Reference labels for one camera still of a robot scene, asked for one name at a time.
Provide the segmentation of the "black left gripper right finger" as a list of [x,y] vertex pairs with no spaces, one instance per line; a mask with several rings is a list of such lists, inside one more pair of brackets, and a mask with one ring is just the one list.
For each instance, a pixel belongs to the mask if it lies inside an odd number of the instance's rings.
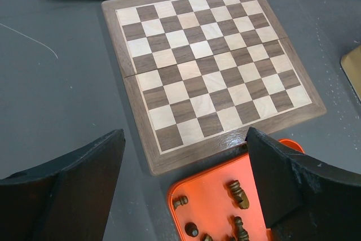
[[360,240],[360,174],[250,127],[250,164],[273,240]]

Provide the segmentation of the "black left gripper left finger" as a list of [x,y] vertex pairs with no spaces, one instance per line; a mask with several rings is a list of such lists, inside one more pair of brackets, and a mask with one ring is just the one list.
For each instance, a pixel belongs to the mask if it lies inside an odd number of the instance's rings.
[[117,129],[1,179],[1,240],[102,240],[124,150]]

